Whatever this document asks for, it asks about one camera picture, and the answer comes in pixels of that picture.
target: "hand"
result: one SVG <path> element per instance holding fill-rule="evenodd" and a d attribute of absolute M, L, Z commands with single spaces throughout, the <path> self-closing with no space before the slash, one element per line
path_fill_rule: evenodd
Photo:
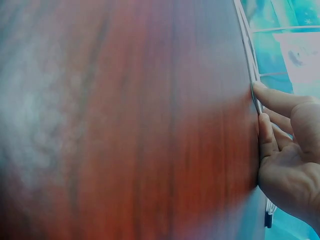
<path fill-rule="evenodd" d="M 319 234 L 320 102 L 262 84 L 253 90 L 267 107 L 259 116 L 259 186 L 276 206 Z"/>

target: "teal background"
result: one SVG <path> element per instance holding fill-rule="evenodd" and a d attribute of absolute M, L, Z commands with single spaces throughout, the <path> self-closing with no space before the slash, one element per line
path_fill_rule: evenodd
<path fill-rule="evenodd" d="M 250 28 L 262 30 L 277 27 L 320 25 L 320 0 L 242 0 L 245 11 L 255 9 L 254 14 L 246 12 Z M 320 32 L 320 28 L 279 30 L 287 32 Z M 280 45 L 273 38 L 273 32 L 253 34 L 260 74 L 286 72 Z M 293 93 L 287 74 L 265 76 L 261 81 L 269 88 Z M 314 86 L 306 87 L 303 94 L 310 95 Z M 273 226 L 266 228 L 266 240 L 319 240 L 314 230 L 306 223 L 278 209 L 274 214 Z"/>

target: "wooden panel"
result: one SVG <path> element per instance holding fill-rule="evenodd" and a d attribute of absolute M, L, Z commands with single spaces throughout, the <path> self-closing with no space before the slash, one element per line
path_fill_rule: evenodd
<path fill-rule="evenodd" d="M 2 239 L 263 239 L 231 0 L 2 0 L 0 33 Z"/>

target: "reddish-brown wood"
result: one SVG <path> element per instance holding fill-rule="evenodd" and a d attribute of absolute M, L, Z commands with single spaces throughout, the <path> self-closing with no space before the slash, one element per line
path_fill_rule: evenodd
<path fill-rule="evenodd" d="M 0 2 L 6 240 L 262 240 L 231 0 Z"/>

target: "finger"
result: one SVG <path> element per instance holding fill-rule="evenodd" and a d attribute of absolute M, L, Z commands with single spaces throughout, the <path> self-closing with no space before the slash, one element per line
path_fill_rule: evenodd
<path fill-rule="evenodd" d="M 271 111 L 268 108 L 263 109 L 263 112 L 269 115 L 270 121 L 276 124 L 280 129 L 282 129 L 287 134 L 293 135 L 294 131 L 291 127 L 290 118 L 282 116 L 279 113 Z"/>
<path fill-rule="evenodd" d="M 259 116 L 259 143 L 262 161 L 279 151 L 270 118 L 266 113 Z"/>
<path fill-rule="evenodd" d="M 307 102 L 296 107 L 291 125 L 304 158 L 320 162 L 320 104 Z"/>
<path fill-rule="evenodd" d="M 297 139 L 296 139 L 295 134 L 293 134 L 293 135 L 292 135 L 292 141 L 293 141 L 295 144 L 297 144 L 297 143 L 298 143 L 298 141 L 297 141 Z"/>
<path fill-rule="evenodd" d="M 291 111 L 297 105 L 315 101 L 315 98 L 310 96 L 297 96 L 269 89 L 260 82 L 253 85 L 253 92 L 268 109 L 288 118 L 290 118 Z"/>
<path fill-rule="evenodd" d="M 289 137 L 287 133 L 282 131 L 276 125 L 272 125 L 272 130 L 280 151 L 282 151 L 284 147 L 288 146 L 290 143 L 293 143 L 291 137 Z"/>

